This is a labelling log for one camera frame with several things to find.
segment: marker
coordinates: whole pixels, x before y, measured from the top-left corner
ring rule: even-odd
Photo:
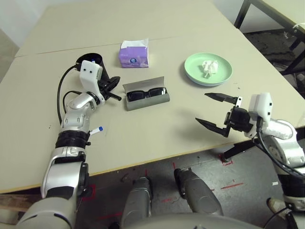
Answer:
[[[98,127],[98,128],[95,128],[95,129],[90,131],[90,136],[92,136],[92,135],[94,135],[94,134],[96,134],[96,133],[98,133],[98,132],[100,132],[102,130],[103,130],[103,127],[101,127],[101,126]]]

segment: purple tissue box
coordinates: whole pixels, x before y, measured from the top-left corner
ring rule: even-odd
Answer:
[[[123,43],[119,52],[122,68],[148,68],[147,46],[125,46]]]

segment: white wall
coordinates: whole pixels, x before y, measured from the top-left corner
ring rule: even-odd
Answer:
[[[0,0],[0,29],[19,47],[49,5],[87,0]],[[234,23],[243,0],[210,0]],[[251,6],[241,27],[242,32],[281,28],[259,9]]]
[[[19,47],[47,6],[86,0],[0,0],[0,29]]]
[[[10,64],[13,62],[18,49],[19,47],[0,29],[0,83],[10,68]]]

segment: red tape mark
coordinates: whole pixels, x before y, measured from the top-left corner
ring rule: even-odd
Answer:
[[[219,159],[221,160],[221,163],[223,166],[228,166],[228,165],[231,165],[233,164],[233,161],[231,160],[230,162],[225,162],[222,160],[222,157],[221,157],[221,154],[218,155]]]
[[[122,214],[123,214],[122,212],[118,212],[118,213],[110,214],[107,216],[100,216],[100,217],[98,217],[98,219],[109,219],[112,217],[121,216]]]
[[[243,183],[239,183],[239,184],[235,184],[235,185],[229,185],[229,186],[225,186],[225,187],[222,187],[221,189],[231,188],[231,187],[235,187],[235,186],[239,186],[239,185],[243,185]]]
[[[95,198],[95,185],[89,185],[89,187],[92,187],[92,194],[90,197],[83,197],[82,201],[88,201],[88,200],[92,200]]]
[[[170,202],[170,201],[172,201],[172,200],[173,200],[173,198],[167,198],[167,199],[161,200],[161,202],[162,202],[162,203],[167,203],[167,202]]]
[[[228,163],[224,163],[224,162],[223,162],[223,166],[228,166],[228,165],[231,165],[231,164],[233,164],[233,161],[230,161],[230,162],[228,162]]]

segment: tissue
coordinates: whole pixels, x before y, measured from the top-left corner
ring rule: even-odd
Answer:
[[[122,68],[148,68],[148,39],[123,41],[119,59]]]
[[[205,78],[209,78],[212,74],[218,72],[218,62],[217,61],[204,61],[202,63],[203,72],[205,73]]]

